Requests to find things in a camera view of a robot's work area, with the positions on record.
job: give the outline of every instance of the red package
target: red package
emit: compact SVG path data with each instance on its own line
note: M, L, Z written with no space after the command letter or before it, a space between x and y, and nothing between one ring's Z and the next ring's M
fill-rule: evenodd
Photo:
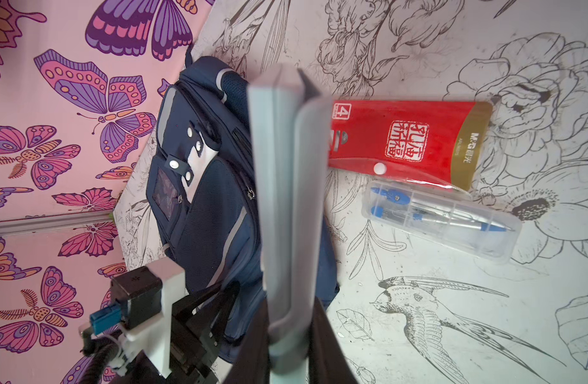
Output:
M329 166L469 190L492 105L451 101L337 101Z

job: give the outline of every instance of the white button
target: white button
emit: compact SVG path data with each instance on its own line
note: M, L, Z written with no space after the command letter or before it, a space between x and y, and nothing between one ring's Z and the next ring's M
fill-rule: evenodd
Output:
M384 163L377 163L373 167L375 174L384 174L388 170L388 167Z

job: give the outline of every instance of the backpack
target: backpack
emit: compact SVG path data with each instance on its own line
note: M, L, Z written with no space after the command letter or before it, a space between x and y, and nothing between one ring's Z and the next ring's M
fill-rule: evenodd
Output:
M240 285L220 345L228 362L265 297L246 86L217 58L187 65L164 93L146 191L165 253L185 270L187 290ZM324 222L316 296L327 308L338 292Z

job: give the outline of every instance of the bird drawing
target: bird drawing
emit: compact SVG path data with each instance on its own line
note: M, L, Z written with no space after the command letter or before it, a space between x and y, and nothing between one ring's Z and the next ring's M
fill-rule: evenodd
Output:
M509 349L505 348L495 337L499 338L499 340L505 339L524 345L555 359L534 345L507 332L453 313L433 296L435 289L448 288L460 291L475 290L508 297L501 292L472 284L460 283L458 281L418 276L397 276L389 278L380 281L379 286L385 290L371 304L377 310L384 313L404 314L407 323L403 330L409 342L432 366L454 383L467 384L468 381L459 371L458 366L454 363L447 351L443 349L441 336L443 329L446 327L462 332L496 350L501 355L510 358L542 380L544 378L539 376L539 374L533 371L531 367L514 355Z

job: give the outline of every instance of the plastic box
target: plastic box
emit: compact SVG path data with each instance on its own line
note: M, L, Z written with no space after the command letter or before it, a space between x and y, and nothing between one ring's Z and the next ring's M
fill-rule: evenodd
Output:
M509 213L383 180L367 185L362 204L367 219L497 263L510 259L522 228Z

